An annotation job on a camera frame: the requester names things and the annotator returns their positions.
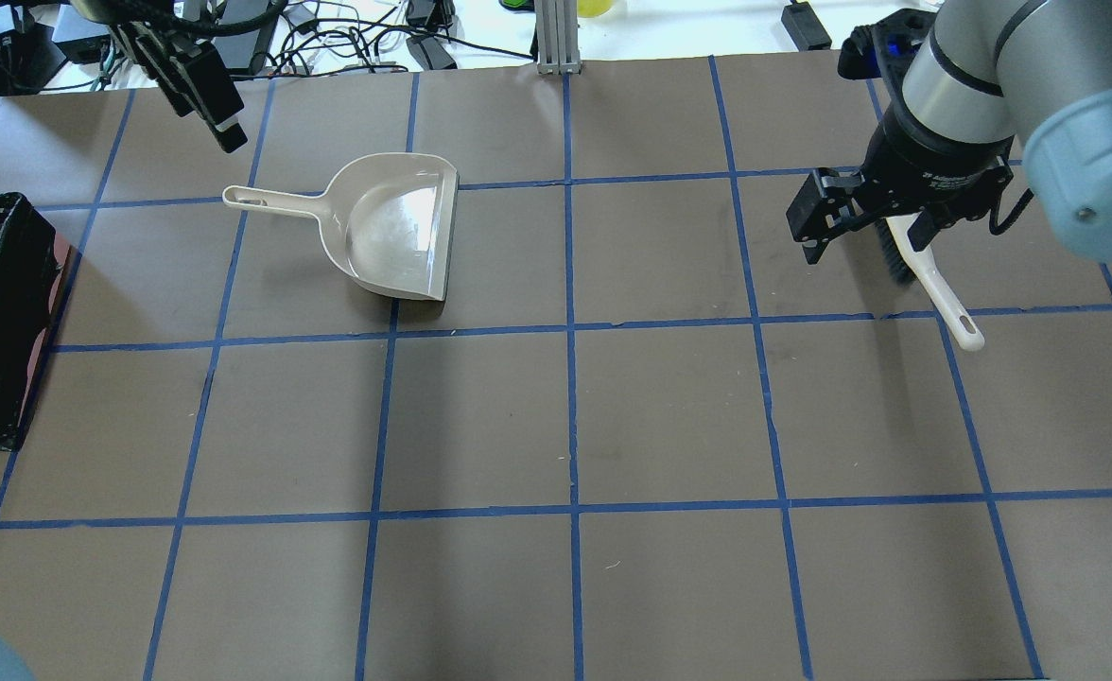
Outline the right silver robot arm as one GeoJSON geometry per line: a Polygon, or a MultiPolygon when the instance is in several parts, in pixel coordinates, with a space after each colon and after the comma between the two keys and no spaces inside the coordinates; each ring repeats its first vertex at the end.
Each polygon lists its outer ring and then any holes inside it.
{"type": "Polygon", "coordinates": [[[858,26],[840,77],[883,80],[888,107],[858,171],[817,167],[787,208],[804,258],[915,215],[915,249],[993,217],[1022,150],[1029,199],[1068,251],[1112,263],[1112,1],[946,1],[858,26]]]}

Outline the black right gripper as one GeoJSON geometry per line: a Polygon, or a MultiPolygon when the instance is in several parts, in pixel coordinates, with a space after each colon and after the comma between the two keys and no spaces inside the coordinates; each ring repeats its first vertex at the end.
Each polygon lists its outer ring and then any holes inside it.
{"type": "Polygon", "coordinates": [[[861,229],[860,221],[919,213],[906,237],[912,251],[925,251],[946,220],[997,213],[1013,180],[1007,165],[1013,141],[1013,135],[987,144],[953,141],[890,103],[858,174],[807,174],[787,207],[791,236],[808,266],[816,266],[832,241],[861,229]],[[944,221],[931,210],[944,213],[944,221]]]}

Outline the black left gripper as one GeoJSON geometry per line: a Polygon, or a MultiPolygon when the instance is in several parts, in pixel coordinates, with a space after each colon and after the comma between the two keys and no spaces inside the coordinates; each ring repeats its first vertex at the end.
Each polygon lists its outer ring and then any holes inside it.
{"type": "Polygon", "coordinates": [[[224,152],[248,142],[239,121],[244,99],[214,45],[137,22],[110,24],[108,31],[180,119],[193,115],[201,120],[224,152]]]}

